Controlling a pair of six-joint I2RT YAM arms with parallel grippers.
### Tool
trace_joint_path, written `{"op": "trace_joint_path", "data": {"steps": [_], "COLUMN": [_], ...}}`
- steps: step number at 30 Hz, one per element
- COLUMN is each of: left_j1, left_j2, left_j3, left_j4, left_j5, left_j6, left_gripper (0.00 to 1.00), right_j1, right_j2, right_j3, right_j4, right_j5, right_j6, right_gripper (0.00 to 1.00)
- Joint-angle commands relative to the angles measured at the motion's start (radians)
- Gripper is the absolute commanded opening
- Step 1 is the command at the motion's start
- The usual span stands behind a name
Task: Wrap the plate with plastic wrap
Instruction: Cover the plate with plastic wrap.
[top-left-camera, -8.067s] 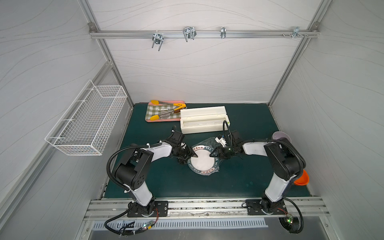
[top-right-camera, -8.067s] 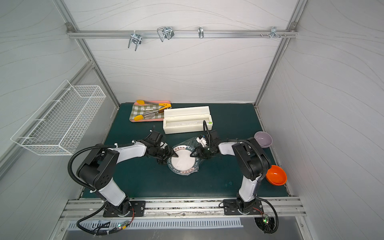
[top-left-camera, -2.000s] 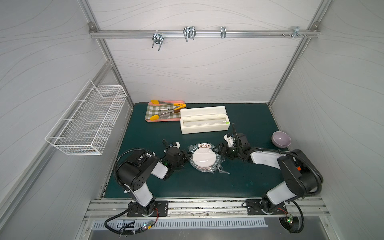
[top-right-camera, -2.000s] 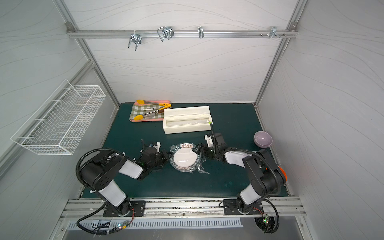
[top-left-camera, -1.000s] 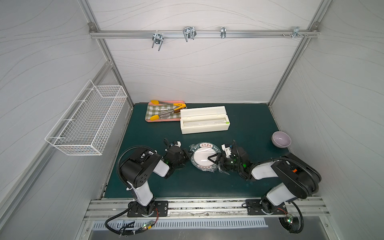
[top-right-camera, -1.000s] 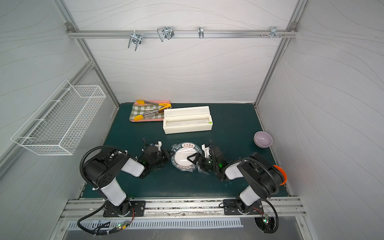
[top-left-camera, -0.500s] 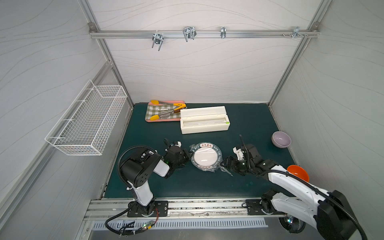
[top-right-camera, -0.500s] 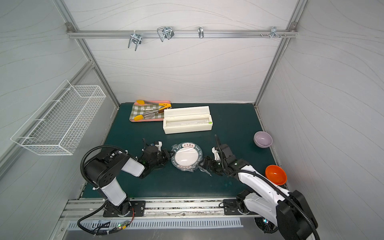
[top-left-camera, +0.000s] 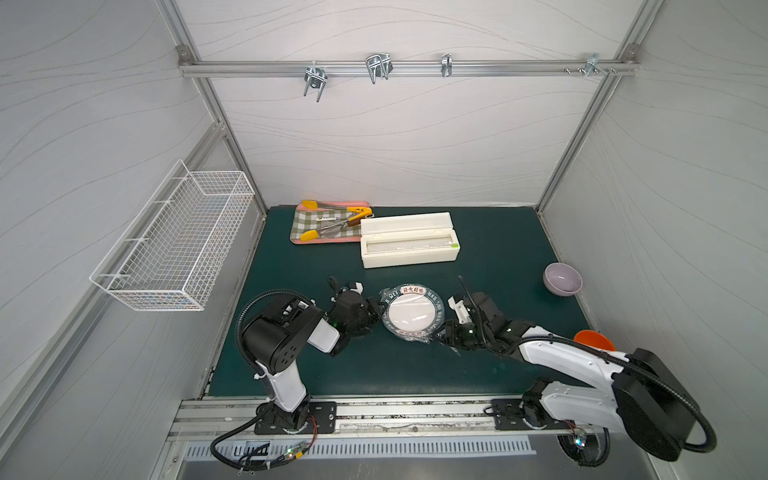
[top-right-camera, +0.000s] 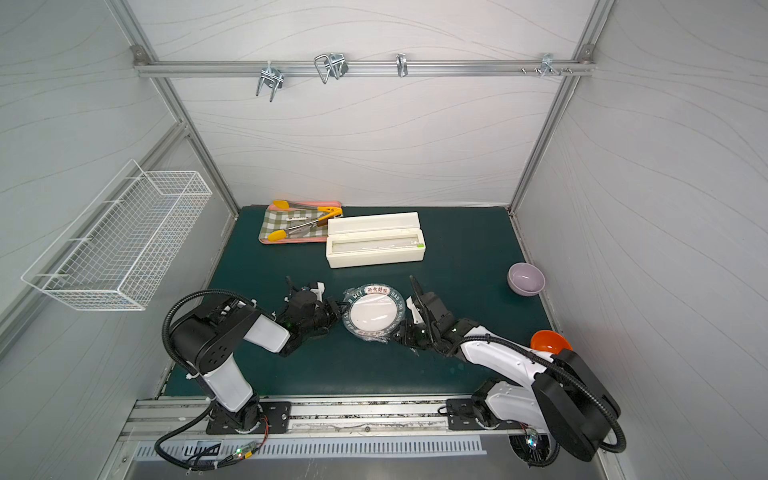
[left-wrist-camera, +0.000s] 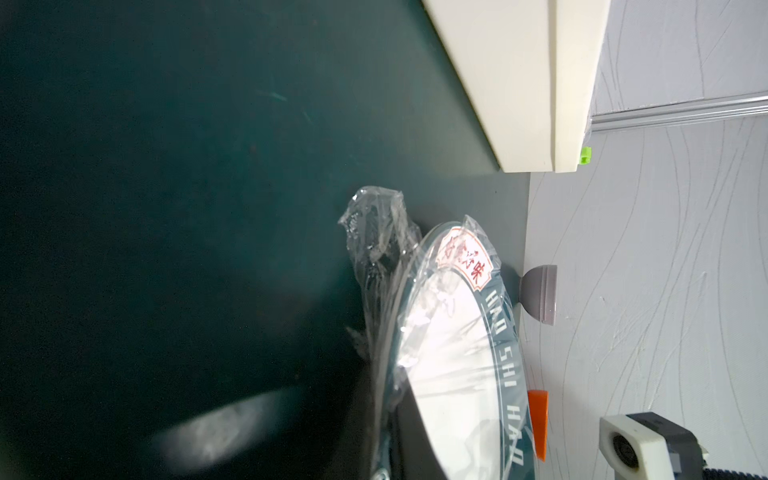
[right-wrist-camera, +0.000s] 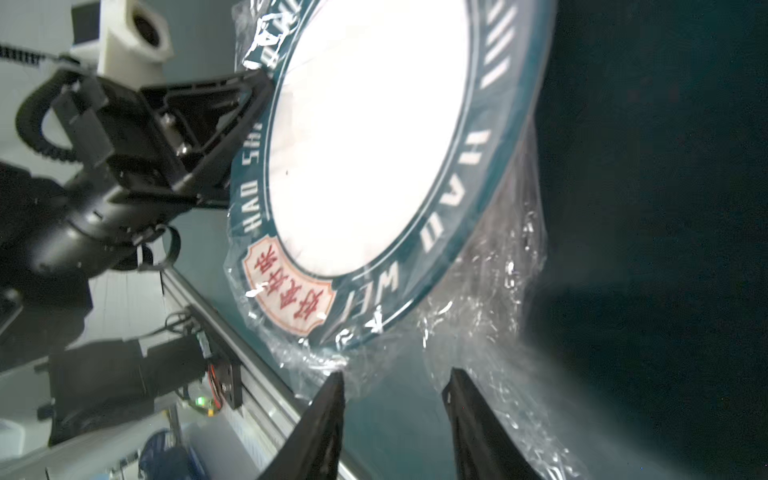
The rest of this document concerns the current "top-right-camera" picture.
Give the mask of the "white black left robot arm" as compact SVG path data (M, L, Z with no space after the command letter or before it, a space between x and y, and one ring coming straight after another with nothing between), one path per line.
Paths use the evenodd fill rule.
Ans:
M328 334L346 305L323 297L323 287L293 289L279 313L243 295L206 289L184 296L166 314L161 339L169 357L211 399L214 415L251 430L261 415L259 397L234 353L241 343L288 357L311 339Z

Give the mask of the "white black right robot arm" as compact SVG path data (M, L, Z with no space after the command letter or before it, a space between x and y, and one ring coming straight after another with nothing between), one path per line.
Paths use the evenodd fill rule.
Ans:
M411 317L394 334L396 342L498 375L475 395L474 415L483 427L517 423L548 436L552 451L562 448L582 461L592 460L600 450L626 450L618 402L575 351L552 353L500 337L471 319L456 317L432 292L415 293L406 304Z

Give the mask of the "cream plastic wrap dispenser box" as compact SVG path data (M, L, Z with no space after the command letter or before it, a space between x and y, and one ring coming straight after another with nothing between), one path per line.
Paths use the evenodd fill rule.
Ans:
M418 262L426 241L417 212L333 218L326 259L332 269Z

